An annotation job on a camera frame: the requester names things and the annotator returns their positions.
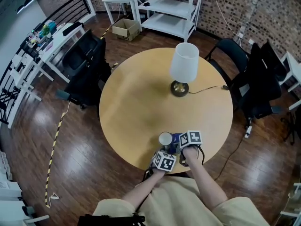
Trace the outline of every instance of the lamp base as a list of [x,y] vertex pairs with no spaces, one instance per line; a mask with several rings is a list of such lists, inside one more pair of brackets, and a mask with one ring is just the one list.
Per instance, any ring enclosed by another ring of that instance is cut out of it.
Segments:
[[180,83],[178,81],[173,81],[170,86],[171,93],[177,97],[183,97],[187,95],[189,91],[189,86],[187,83]]

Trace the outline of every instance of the white cup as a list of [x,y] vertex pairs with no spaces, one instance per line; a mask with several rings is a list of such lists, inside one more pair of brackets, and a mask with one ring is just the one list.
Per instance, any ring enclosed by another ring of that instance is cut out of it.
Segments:
[[170,145],[173,141],[173,136],[169,132],[162,132],[159,136],[159,142],[161,145]]

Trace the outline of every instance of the yellow and black striped cable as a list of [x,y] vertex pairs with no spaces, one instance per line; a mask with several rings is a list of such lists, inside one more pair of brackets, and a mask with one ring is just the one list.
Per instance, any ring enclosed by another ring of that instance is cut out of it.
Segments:
[[[104,34],[100,38],[101,40],[104,38],[105,34],[108,32],[108,30],[111,27],[112,27],[112,25],[104,32]],[[53,145],[52,145],[51,157],[50,157],[50,160],[49,160],[48,173],[47,173],[46,186],[45,186],[45,205],[49,209],[50,209],[50,205],[48,205],[47,202],[48,202],[48,184],[49,184],[49,177],[50,177],[50,169],[51,169],[53,154],[55,152],[56,139],[58,137],[58,133],[59,133],[60,127],[62,125],[63,117],[66,115],[67,112],[68,112],[68,110],[62,114],[60,122],[58,123],[58,127],[57,127],[56,134],[55,134],[55,140],[54,140]]]
[[64,112],[61,116],[61,119],[60,119],[60,122],[58,123],[58,127],[57,127],[57,130],[56,130],[56,134],[55,134],[55,140],[53,142],[53,145],[52,145],[52,151],[51,151],[51,157],[50,157],[50,160],[49,160],[49,167],[48,167],[48,173],[47,173],[47,179],[46,179],[46,186],[45,186],[45,204],[48,208],[50,208],[50,205],[47,204],[47,196],[48,196],[48,183],[49,183],[49,176],[50,176],[50,169],[51,169],[51,164],[52,164],[52,159],[53,159],[53,154],[55,152],[55,144],[56,144],[56,140],[57,140],[57,137],[58,137],[58,133],[60,131],[60,127],[62,125],[62,121],[63,121],[63,117],[66,115],[67,112]]
[[[119,13],[118,13],[118,18],[115,20],[114,24],[117,22],[117,20],[119,19],[120,16],[120,9],[121,9],[121,4],[119,5]],[[108,29],[104,32],[104,34],[100,37],[100,39],[102,40],[105,36],[105,34],[109,31],[109,29],[113,26],[113,24],[111,24]]]

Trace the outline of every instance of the shelf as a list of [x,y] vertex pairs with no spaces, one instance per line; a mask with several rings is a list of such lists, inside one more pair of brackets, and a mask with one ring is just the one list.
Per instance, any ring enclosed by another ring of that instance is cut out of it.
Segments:
[[143,6],[141,4],[138,6],[139,9],[156,11],[160,13],[167,13],[178,17],[190,18],[189,4],[187,2],[180,2],[176,0],[148,0],[146,2],[150,3],[150,6]]
[[[147,19],[141,26],[143,28],[149,28],[160,32],[166,32],[168,34],[185,38],[185,24],[186,19],[173,17],[165,14],[155,13],[149,19]],[[190,22],[189,29],[191,29],[193,23]]]

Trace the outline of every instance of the brick wall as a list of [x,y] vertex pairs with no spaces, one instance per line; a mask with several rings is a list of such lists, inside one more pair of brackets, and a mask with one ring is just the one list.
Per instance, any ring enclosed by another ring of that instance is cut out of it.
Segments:
[[[92,0],[96,11],[105,11],[102,0]],[[232,30],[243,33],[242,47],[250,51],[249,39],[260,46],[269,39],[279,56],[289,51],[301,61],[301,0],[218,0]],[[202,0],[198,28],[221,38],[238,37],[224,22],[215,0]],[[301,89],[296,92],[301,97]]]

